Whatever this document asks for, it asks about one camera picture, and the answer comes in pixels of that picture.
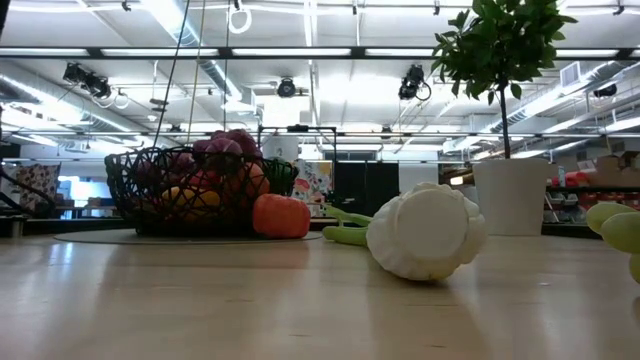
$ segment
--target white vegetable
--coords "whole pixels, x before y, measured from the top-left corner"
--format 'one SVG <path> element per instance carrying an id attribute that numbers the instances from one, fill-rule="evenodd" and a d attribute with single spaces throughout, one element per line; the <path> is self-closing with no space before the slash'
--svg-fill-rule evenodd
<path id="1" fill-rule="evenodd" d="M 371 254 L 411 280 L 441 280 L 475 258 L 486 239 L 476 204 L 447 185 L 422 183 L 383 205 L 367 231 Z"/>

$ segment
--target wire fruit basket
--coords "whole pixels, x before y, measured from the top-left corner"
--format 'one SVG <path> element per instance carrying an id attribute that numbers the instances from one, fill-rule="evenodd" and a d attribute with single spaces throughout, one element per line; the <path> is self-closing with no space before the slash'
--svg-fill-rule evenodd
<path id="1" fill-rule="evenodd" d="M 255 235 L 253 203 L 290 196 L 298 169 L 280 159 L 147 148 L 105 158 L 107 183 L 122 217 L 138 234 Z"/>

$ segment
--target white pot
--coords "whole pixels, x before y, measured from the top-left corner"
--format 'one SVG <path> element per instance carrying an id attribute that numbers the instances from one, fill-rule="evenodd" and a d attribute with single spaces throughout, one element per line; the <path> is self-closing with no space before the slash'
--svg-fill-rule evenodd
<path id="1" fill-rule="evenodd" d="M 549 169 L 544 159 L 489 160 L 473 166 L 489 234 L 540 235 Z"/>

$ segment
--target potted plant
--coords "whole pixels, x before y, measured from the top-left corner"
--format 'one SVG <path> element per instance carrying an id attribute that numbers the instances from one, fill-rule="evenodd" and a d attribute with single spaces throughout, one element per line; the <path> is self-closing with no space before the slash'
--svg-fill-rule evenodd
<path id="1" fill-rule="evenodd" d="M 540 69 L 553 68 L 554 40 L 565 37 L 560 29 L 576 23 L 560 15 L 555 0 L 474 0 L 472 10 L 460 12 L 449 25 L 455 30 L 436 34 L 438 45 L 432 72 L 453 80 L 453 94 L 478 100 L 487 92 L 491 105 L 497 98 L 502 114 L 506 160 L 485 161 L 474 166 L 480 207 L 490 233 L 540 234 L 548 164 L 544 159 L 513 159 L 509 146 L 507 88 L 520 99 L 518 82 L 533 81 Z"/>

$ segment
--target wooden table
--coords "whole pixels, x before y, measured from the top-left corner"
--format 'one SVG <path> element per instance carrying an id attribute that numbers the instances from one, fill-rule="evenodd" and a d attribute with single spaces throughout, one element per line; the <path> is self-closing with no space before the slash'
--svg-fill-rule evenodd
<path id="1" fill-rule="evenodd" d="M 437 285 L 323 240 L 0 244 L 0 359 L 639 359 L 601 241 L 494 238 Z"/>

